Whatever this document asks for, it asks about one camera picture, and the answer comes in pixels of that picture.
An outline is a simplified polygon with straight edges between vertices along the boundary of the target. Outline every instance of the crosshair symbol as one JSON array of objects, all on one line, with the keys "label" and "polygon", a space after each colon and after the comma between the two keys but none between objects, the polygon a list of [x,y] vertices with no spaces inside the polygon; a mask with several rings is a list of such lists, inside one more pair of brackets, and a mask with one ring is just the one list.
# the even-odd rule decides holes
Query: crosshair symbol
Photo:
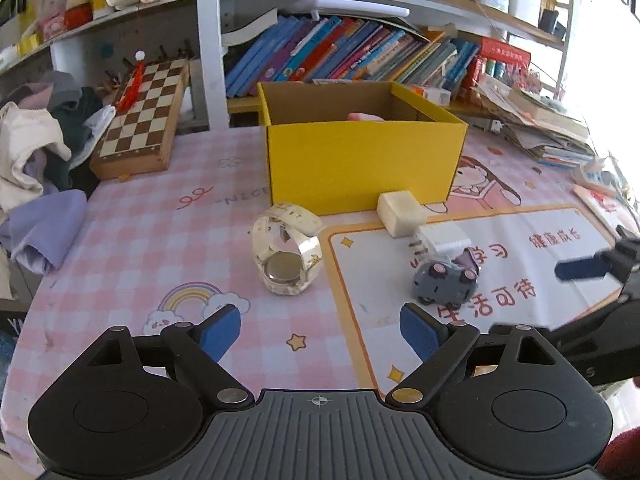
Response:
[{"label": "crosshair symbol", "polygon": [[324,406],[326,403],[331,402],[329,399],[323,396],[317,396],[311,399],[311,402],[316,406]]}]

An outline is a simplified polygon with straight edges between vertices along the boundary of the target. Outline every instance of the metal screw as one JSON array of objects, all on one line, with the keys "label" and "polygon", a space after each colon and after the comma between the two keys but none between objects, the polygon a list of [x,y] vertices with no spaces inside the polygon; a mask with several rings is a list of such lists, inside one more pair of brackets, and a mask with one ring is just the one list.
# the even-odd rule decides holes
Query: metal screw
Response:
[{"label": "metal screw", "polygon": [[225,404],[240,404],[249,398],[249,394],[240,388],[226,388],[218,393],[218,400]]},{"label": "metal screw", "polygon": [[415,404],[422,400],[422,392],[415,388],[400,388],[394,391],[391,396],[402,404]]}]

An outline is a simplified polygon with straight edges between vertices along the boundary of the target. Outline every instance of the pink checkered tablecloth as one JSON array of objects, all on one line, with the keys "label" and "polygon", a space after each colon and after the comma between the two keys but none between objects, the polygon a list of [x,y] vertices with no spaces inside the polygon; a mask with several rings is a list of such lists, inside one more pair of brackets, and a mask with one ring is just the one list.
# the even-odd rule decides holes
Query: pink checkered tablecloth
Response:
[{"label": "pink checkered tablecloth", "polygon": [[[0,422],[23,468],[42,471],[26,421],[62,371],[110,326],[141,335],[179,319],[198,322],[202,302],[189,304],[190,290],[239,305],[241,335],[221,364],[254,393],[358,387],[324,271],[294,298],[269,293],[258,278],[249,230],[270,205],[264,152],[260,128],[192,134],[175,139],[169,170],[100,184],[62,269],[40,285],[9,370]],[[463,154],[522,205],[578,203],[568,172],[540,166],[492,134],[470,129]],[[365,212],[324,221],[374,219]],[[305,349],[292,351],[293,334],[305,335]]]}]

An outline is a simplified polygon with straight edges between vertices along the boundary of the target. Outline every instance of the purple book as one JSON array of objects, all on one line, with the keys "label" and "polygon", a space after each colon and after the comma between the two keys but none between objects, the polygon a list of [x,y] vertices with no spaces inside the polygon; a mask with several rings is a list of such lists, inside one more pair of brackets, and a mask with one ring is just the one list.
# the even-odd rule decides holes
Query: purple book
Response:
[{"label": "purple book", "polygon": [[307,18],[300,19],[301,25],[298,27],[298,30],[289,40],[289,42],[271,59],[269,66],[262,73],[258,82],[249,90],[249,95],[258,95],[258,83],[265,83],[267,81],[271,81],[274,77],[276,77],[280,70],[286,65],[289,60],[291,51],[302,41],[302,39],[314,28],[315,23]]}]

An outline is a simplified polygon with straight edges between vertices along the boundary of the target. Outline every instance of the pile of clothes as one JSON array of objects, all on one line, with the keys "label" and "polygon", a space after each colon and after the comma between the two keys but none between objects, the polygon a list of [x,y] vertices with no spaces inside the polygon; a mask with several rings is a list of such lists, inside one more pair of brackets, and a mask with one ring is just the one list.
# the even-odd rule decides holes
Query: pile of clothes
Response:
[{"label": "pile of clothes", "polygon": [[0,298],[12,299],[9,263],[58,269],[86,215],[70,172],[86,161],[115,116],[94,89],[46,73],[0,100]]}]

